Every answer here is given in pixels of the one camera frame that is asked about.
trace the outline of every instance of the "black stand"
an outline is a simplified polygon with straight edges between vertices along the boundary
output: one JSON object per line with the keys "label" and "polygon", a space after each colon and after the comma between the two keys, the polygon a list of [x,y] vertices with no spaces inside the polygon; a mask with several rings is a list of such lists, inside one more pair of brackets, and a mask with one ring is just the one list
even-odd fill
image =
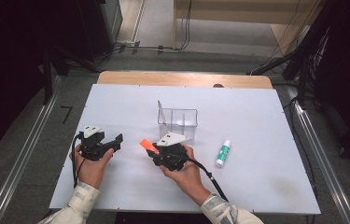
{"label": "black stand", "polygon": [[79,65],[87,68],[93,73],[101,72],[96,67],[85,62],[83,59],[74,55],[69,50],[62,47],[49,45],[48,47],[46,47],[43,53],[43,70],[45,79],[45,97],[43,103],[44,105],[47,104],[50,97],[52,96],[52,78],[50,64],[52,63],[59,76],[67,76],[67,74],[70,71],[70,67],[67,65],[65,58],[78,63]]}
{"label": "black stand", "polygon": [[247,74],[251,76],[260,76],[282,63],[289,62],[282,76],[285,80],[292,80],[299,71],[301,72],[297,100],[300,106],[303,107],[303,98],[309,74],[309,57],[313,54],[313,49],[315,49],[315,46],[319,43],[319,40],[329,28],[329,16],[336,6],[338,6],[338,1],[328,0],[326,2],[308,33],[305,35],[305,38],[296,49],[291,51],[285,57],[273,59],[269,64]]}

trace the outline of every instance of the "human hand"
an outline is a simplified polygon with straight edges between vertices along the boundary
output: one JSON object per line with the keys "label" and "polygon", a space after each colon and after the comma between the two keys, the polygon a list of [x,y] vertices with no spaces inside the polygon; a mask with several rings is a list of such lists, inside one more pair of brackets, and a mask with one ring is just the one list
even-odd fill
{"label": "human hand", "polygon": [[[187,155],[195,160],[192,147],[182,146],[186,149]],[[210,191],[203,186],[201,181],[200,168],[192,161],[187,161],[184,167],[177,172],[172,172],[163,165],[160,168],[164,175],[173,179],[181,190],[199,206],[209,197]]]}
{"label": "human hand", "polygon": [[[99,161],[90,161],[81,156],[79,151],[81,150],[81,144],[75,148],[75,162],[78,172],[78,179],[96,189],[98,189],[102,183],[103,175],[105,173],[105,166],[108,161],[113,157],[114,149],[110,148]],[[72,153],[69,154],[70,160],[72,160]]]}

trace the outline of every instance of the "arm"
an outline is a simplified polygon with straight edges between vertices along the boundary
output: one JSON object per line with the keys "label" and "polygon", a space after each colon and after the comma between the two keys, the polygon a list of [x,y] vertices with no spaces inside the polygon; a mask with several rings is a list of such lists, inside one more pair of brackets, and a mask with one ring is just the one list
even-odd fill
{"label": "arm", "polygon": [[72,197],[66,207],[41,220],[38,224],[86,223],[99,196],[99,187],[105,173],[105,166],[113,156],[114,150],[110,148],[99,161],[85,160],[79,153],[80,145],[75,148],[75,151],[79,182]]}
{"label": "arm", "polygon": [[[193,149],[188,146],[184,147],[187,155],[195,160]],[[250,212],[228,203],[207,190],[202,184],[200,169],[193,162],[187,161],[178,172],[171,172],[165,166],[160,166],[160,168],[166,176],[173,179],[183,192],[201,207],[202,212],[212,223],[262,223]]]}

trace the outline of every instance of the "black equipment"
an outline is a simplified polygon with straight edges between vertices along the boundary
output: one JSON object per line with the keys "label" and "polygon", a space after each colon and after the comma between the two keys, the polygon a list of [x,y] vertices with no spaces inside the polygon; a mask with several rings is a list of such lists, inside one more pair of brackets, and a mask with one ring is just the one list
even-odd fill
{"label": "black equipment", "polygon": [[81,156],[90,161],[98,161],[103,155],[113,148],[114,152],[121,149],[121,142],[123,141],[122,133],[120,133],[115,140],[102,144],[101,141],[105,138],[105,133],[95,133],[92,136],[85,138],[84,132],[81,135]]}
{"label": "black equipment", "polygon": [[156,166],[164,165],[170,171],[179,171],[189,159],[187,151],[179,143],[169,147],[158,147],[154,143],[153,146],[160,154],[156,154],[151,150],[147,150],[147,154],[152,158]]}
{"label": "black equipment", "polygon": [[201,168],[212,181],[213,185],[218,191],[218,194],[228,202],[227,197],[225,196],[223,190],[218,185],[218,182],[213,177],[212,173],[208,172],[206,168],[198,161],[193,160],[187,155],[186,149],[180,144],[174,144],[168,147],[158,147],[156,143],[153,146],[159,151],[159,153],[155,153],[153,150],[149,150],[146,148],[146,152],[149,157],[152,158],[154,164],[156,166],[164,165],[170,171],[180,171],[187,161],[192,161],[195,165]]}

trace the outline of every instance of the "wire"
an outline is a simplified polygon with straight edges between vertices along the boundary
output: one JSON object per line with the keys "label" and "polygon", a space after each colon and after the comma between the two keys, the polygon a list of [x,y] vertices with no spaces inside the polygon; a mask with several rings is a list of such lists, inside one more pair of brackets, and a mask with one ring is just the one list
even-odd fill
{"label": "wire", "polygon": [[251,70],[250,76],[253,74],[253,72],[254,72],[255,70],[257,70],[257,69],[261,68],[262,66],[266,65],[267,63],[269,63],[269,61],[272,59],[272,57],[280,51],[280,50],[279,50],[278,52],[276,52],[276,49],[277,49],[277,47],[279,47],[280,41],[285,37],[285,33],[286,33],[286,30],[287,30],[288,26],[291,24],[291,22],[293,21],[294,17],[297,15],[297,11],[298,11],[298,8],[299,8],[299,5],[300,5],[300,1],[301,1],[301,0],[299,0],[299,1],[297,2],[296,11],[294,12],[294,14],[293,14],[293,16],[291,17],[290,21],[288,22],[288,24],[287,24],[285,30],[283,31],[282,37],[277,41],[276,47],[273,49],[273,53],[271,54],[271,56],[267,59],[267,61],[265,61],[265,63],[261,64],[259,67],[255,68],[255,69]]}
{"label": "wire", "polygon": [[[287,29],[288,26],[291,24],[292,20],[294,19],[294,17],[295,17],[296,14],[297,14],[297,10],[298,10],[300,1],[301,1],[301,0],[298,1],[297,7],[296,7],[296,12],[294,13],[293,17],[290,19],[289,23],[287,24],[287,26],[286,26],[286,28],[285,28],[285,31],[283,32],[282,37],[279,39],[279,41],[277,41],[276,47],[274,48],[272,55],[267,59],[267,61],[266,61],[265,63],[262,63],[259,67],[253,69],[253,70],[250,72],[250,76],[252,76],[253,72],[256,71],[257,69],[259,69],[259,68],[261,68],[261,67],[267,65],[267,64],[268,64],[268,61],[271,60],[272,57],[273,57],[274,55],[276,55],[277,53],[281,52],[283,49],[287,48],[288,46],[292,45],[292,44],[294,43],[294,41],[298,41],[298,39],[299,39],[301,36],[303,36],[303,34],[307,31],[307,29],[303,29],[302,33],[300,34],[300,31],[301,31],[301,30],[299,30],[298,33],[296,34],[296,37],[295,37],[293,40],[291,40],[288,44],[286,44],[286,45],[283,46],[282,48],[279,48],[279,50],[276,52],[276,49],[279,47],[280,41],[281,41],[281,40],[284,38],[284,36],[285,36],[286,29]],[[301,26],[301,27],[304,27],[304,25],[306,24],[306,22],[309,20],[309,17],[311,16],[313,9],[314,9],[314,8],[316,7],[316,5],[317,5],[317,2],[318,2],[318,1],[315,1],[314,5],[312,6],[312,9],[309,11],[309,14],[308,14],[308,16],[306,17],[305,21],[302,23],[302,26]],[[282,56],[282,58],[285,59],[286,61],[288,61],[288,60],[286,59],[286,55]]]}
{"label": "wire", "polygon": [[286,107],[288,107],[289,105],[291,105],[294,101],[297,100],[297,97],[294,97],[293,99],[291,99],[290,103],[288,103],[287,105],[283,106],[283,109],[286,109]]}
{"label": "wire", "polygon": [[[163,48],[163,49],[159,49],[159,48],[150,48],[150,47],[148,47],[148,48],[141,48],[141,47],[139,47],[139,48],[135,48],[135,47],[125,47],[125,49],[122,49],[122,50],[133,50],[133,49],[137,49],[137,50],[155,50],[155,51],[160,51],[160,52],[164,52],[164,53],[178,53],[178,52],[180,52],[180,50],[178,50],[178,49],[166,49],[166,48]],[[115,50],[113,50],[113,52],[111,52],[112,54],[114,54],[114,53],[119,53],[119,49],[115,49]]]}
{"label": "wire", "polygon": [[79,172],[79,169],[81,168],[82,163],[84,162],[83,161],[81,163],[81,165],[78,167],[78,172],[76,173],[76,161],[75,161],[75,159],[76,159],[76,150],[75,150],[75,148],[76,148],[76,140],[80,139],[80,137],[81,137],[81,133],[77,134],[75,136],[75,138],[73,139],[73,143],[72,143],[72,166],[73,166],[73,181],[74,181],[73,188],[75,188],[77,186],[77,182],[78,182],[77,181],[78,180],[77,174]]}
{"label": "wire", "polygon": [[79,167],[78,167],[78,170],[77,170],[77,179],[78,179],[79,171],[81,170],[81,166],[82,166],[82,164],[84,164],[84,161],[85,161],[85,160],[86,160],[86,159],[84,158],[84,160],[82,160],[81,164],[80,164]]}
{"label": "wire", "polygon": [[[135,46],[127,46],[126,44],[118,43],[114,47],[124,47],[124,48],[132,48],[132,49],[159,49],[157,47],[135,47]],[[162,47],[162,49],[173,49],[171,47]]]}
{"label": "wire", "polygon": [[206,173],[206,175],[209,177],[209,179],[212,181],[213,185],[217,189],[217,191],[220,194],[221,198],[223,198],[225,201],[228,202],[227,197],[225,196],[225,194],[224,194],[223,190],[221,189],[221,187],[218,185],[218,182],[215,180],[215,178],[213,177],[212,173],[208,172],[206,170],[206,168],[204,168],[204,166],[202,164],[200,164],[198,161],[193,160],[191,158],[188,158],[188,161],[194,162],[199,168],[201,168]]}
{"label": "wire", "polygon": [[192,0],[189,0],[189,9],[188,9],[188,12],[187,12],[187,18],[186,18],[186,37],[184,38],[184,41],[183,41],[183,44],[181,45],[181,48],[180,50],[183,50],[185,49],[188,45],[189,45],[189,20],[190,20],[190,17],[191,17],[191,9],[192,9]]}

